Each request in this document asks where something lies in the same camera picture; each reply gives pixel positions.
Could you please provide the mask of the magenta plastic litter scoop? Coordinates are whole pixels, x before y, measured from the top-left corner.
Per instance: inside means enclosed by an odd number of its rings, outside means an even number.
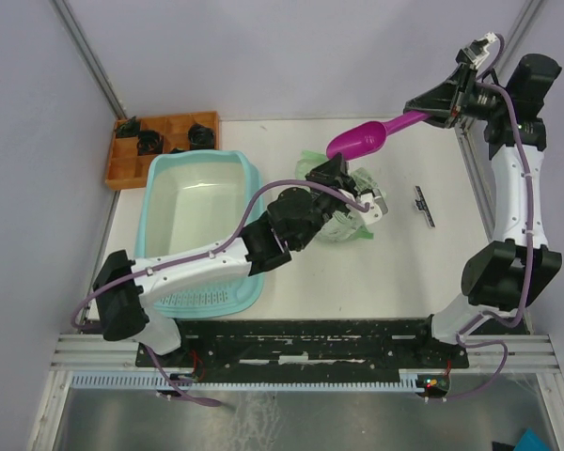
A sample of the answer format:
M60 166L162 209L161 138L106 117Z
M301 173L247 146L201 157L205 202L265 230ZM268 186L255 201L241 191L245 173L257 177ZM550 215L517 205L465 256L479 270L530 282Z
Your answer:
M327 146L328 159L341 155L346 161L356 160L380 150L387 138L403 131L430 116L426 113L409 111L387 121L368 121L335 137Z

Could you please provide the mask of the green cat litter bag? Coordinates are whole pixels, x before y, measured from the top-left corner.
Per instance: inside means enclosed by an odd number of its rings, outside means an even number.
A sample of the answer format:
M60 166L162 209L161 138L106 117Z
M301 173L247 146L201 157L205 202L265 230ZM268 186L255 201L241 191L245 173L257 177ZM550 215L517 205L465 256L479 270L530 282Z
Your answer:
M301 159L295 165L295 177L305 179L306 174L316 166L325 163L327 157L323 153L304 150ZM359 192L366 190L378 191L382 196L382 214L388 213L386 204L387 194L381 190L374 177L364 167L358 167L349 172L356 182ZM372 240L374 234L352 213L336 211L321 231L316 235L316 240L327 243L354 241L358 239Z

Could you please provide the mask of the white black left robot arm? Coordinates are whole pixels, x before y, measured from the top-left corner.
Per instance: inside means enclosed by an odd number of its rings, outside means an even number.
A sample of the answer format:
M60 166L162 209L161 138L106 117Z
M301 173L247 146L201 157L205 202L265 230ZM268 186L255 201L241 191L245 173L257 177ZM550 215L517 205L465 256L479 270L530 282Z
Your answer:
M175 320L154 304L163 297L204 283L270 272L306 248L337 211L365 214L373 202L357 191L340 155L314 168L304 180L287 179L261 187L254 205L273 188L282 191L253 222L242 218L223 242L165 257L132 259L110 254L94 282L92 298L102 337L109 342L134 339L167 365L183 364L189 344Z

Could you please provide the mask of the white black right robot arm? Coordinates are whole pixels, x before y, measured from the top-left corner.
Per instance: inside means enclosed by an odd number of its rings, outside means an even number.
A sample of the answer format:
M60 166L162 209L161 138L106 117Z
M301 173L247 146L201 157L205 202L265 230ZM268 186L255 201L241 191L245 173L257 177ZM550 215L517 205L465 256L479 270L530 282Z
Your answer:
M487 55L460 50L457 68L444 82L405 105L408 112L428 114L427 123L438 128L465 117L484 121L495 183L490 243L466 262L461 294L428 318L426 335L412 346L424 367L438 365L447 356L446 345L458 345L489 319L516 327L562 266L562 255L549 248L541 216L547 136L540 117L562 68L547 55L527 54L505 86L484 83L477 75Z

